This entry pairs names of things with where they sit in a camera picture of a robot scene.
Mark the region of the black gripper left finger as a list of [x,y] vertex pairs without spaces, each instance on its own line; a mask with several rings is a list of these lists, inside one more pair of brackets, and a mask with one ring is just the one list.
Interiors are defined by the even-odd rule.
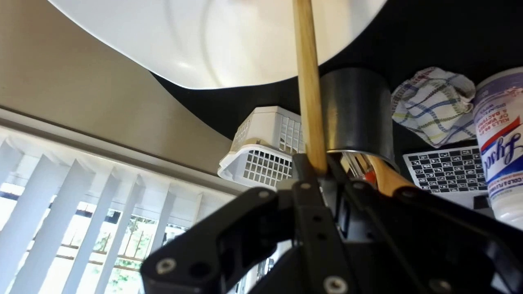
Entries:
[[226,294],[293,236],[293,198],[251,188],[141,265],[146,294]]

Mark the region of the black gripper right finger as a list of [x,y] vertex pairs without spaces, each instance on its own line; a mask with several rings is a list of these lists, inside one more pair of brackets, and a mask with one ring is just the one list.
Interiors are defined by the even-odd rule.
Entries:
[[523,233],[400,185],[383,195],[328,159],[336,216],[362,216],[386,251],[390,278],[419,294],[523,294]]

